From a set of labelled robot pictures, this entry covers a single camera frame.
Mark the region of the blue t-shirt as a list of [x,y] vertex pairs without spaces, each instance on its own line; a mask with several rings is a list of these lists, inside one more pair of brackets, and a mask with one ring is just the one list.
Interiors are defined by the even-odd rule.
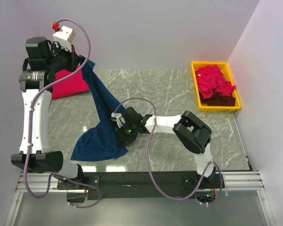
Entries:
[[100,122],[80,136],[71,155],[73,161],[104,161],[128,153],[126,147],[117,144],[115,122],[111,120],[111,114],[120,102],[98,78],[93,71],[94,66],[95,63],[89,60],[81,72],[92,93]]

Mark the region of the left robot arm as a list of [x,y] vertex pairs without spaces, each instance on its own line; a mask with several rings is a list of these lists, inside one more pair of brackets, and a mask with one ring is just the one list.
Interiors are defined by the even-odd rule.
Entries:
[[80,63],[71,40],[45,37],[30,38],[25,43],[28,57],[19,76],[24,102],[24,130],[18,154],[11,163],[27,173],[54,173],[74,189],[85,183],[82,167],[64,159],[61,151],[51,151],[48,138],[49,108],[56,73],[73,72]]

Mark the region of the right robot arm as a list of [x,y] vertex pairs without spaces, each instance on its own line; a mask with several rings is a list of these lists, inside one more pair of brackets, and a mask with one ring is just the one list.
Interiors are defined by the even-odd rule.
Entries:
[[201,189],[211,188],[216,178],[216,167],[210,151],[212,130],[190,111],[177,116],[142,116],[132,107],[123,113],[112,113],[119,146],[126,146],[137,134],[165,133],[176,135],[183,146],[193,153],[198,184]]

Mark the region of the folded pink t-shirt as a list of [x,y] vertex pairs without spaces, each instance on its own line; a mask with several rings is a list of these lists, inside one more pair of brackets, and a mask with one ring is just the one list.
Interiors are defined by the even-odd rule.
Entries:
[[83,80],[81,70],[71,78],[53,85],[52,100],[88,92],[89,87]]

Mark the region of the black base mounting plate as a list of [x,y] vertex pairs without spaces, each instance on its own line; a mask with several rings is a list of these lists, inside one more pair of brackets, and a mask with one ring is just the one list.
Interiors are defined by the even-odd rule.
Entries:
[[[162,171],[152,175],[160,189],[172,197],[187,196],[200,179],[196,171]],[[148,172],[85,172],[82,183],[98,188],[103,199],[162,197]],[[99,197],[96,189],[63,179],[58,180],[57,189],[67,190],[67,200],[72,202]]]

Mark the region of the dark red t-shirt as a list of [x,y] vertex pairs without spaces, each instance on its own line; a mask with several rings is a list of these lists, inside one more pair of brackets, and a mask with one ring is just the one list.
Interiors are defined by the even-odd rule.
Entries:
[[208,106],[235,106],[236,99],[230,96],[224,96],[221,93],[213,92],[210,98],[204,98],[200,93],[200,101]]

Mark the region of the crumpled pink t-shirt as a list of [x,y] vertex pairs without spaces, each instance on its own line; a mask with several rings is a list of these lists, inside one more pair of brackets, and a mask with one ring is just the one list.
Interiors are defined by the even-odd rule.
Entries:
[[213,96],[214,91],[229,97],[235,90],[235,86],[224,78],[217,65],[207,65],[195,71],[198,90],[204,99]]

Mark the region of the yellow plastic bin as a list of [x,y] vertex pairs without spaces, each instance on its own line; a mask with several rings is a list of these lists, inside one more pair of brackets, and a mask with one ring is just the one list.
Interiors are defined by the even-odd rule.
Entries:
[[227,63],[192,62],[191,69],[199,110],[234,112],[241,109]]

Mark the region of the aluminium rail frame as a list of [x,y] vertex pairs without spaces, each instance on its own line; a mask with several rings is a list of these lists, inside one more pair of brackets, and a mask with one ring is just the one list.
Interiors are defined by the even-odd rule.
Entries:
[[7,226],[273,226],[265,188],[257,171],[225,171],[219,184],[199,190],[195,198],[102,198],[72,202],[58,179],[30,174],[28,181],[42,199],[31,197],[19,178],[5,221]]

